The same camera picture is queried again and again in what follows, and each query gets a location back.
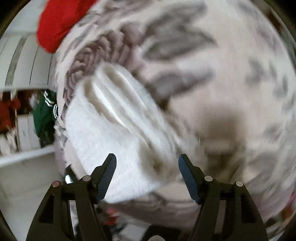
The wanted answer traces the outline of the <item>white fluffy knit sweater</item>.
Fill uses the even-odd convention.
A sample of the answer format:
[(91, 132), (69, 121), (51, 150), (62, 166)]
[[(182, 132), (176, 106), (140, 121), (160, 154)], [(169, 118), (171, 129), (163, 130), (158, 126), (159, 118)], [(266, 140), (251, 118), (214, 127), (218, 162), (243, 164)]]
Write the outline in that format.
[(68, 106), (69, 141), (86, 174), (109, 154), (116, 168), (104, 200), (147, 195), (179, 177), (179, 137), (144, 88), (123, 67), (100, 64), (79, 81)]

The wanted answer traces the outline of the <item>red clothes on shelf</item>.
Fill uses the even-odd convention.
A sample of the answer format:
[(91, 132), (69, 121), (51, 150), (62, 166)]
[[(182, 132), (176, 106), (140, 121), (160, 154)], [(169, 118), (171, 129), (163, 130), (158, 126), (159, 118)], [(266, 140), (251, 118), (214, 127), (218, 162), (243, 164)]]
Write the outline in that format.
[(16, 127), (16, 116), (29, 114), (32, 107), (29, 99), (32, 92), (22, 90), (13, 93), (11, 91), (1, 92), (1, 134), (7, 133)]

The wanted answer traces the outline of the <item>white storage box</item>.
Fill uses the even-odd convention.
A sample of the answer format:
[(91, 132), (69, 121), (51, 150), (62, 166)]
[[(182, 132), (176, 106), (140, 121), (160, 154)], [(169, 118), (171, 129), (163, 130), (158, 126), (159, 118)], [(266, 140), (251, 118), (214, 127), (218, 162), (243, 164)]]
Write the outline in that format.
[(33, 116), (18, 115), (17, 116), (17, 129), (18, 129), (18, 148), (21, 151), (30, 151), (40, 149), (40, 141), (37, 137)]

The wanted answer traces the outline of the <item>green jacket with striped cuffs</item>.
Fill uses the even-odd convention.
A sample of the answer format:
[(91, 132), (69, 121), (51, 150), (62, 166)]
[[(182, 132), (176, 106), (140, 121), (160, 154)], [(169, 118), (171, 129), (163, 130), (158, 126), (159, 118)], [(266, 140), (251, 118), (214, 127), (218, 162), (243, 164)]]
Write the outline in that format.
[(57, 118), (57, 94), (47, 89), (44, 91), (39, 103), (33, 110), (34, 127), (41, 147), (53, 144), (55, 139), (54, 126)]

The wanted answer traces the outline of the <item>grey floral fleece blanket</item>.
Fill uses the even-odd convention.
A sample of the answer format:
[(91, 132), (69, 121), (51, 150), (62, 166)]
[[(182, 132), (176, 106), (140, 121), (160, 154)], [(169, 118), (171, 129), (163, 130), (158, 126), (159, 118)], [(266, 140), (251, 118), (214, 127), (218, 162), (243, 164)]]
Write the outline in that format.
[(181, 118), (204, 148), (204, 170), (242, 178), (270, 239), (295, 209), (295, 67), (252, 1), (99, 1), (56, 53), (56, 156), (81, 176), (65, 116), (92, 67), (114, 61)]

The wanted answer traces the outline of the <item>white wardrobe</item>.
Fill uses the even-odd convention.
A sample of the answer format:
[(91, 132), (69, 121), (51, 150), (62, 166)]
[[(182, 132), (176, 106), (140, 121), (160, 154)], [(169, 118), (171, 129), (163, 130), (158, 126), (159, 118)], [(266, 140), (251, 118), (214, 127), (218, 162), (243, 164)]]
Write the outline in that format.
[(41, 93), (51, 87), (54, 58), (37, 43), (33, 34), (1, 38), (1, 95), (10, 94), (21, 107), (13, 115), (16, 151), (1, 155), (1, 167), (50, 154), (53, 145), (37, 138), (32, 109)]

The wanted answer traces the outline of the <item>red garment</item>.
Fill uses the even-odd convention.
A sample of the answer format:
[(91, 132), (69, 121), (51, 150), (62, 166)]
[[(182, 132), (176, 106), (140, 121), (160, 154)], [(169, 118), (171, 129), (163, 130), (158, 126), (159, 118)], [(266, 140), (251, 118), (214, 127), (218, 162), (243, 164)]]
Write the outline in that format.
[(36, 32), (39, 45), (48, 53), (54, 54), (71, 28), (95, 3), (95, 0), (47, 1)]

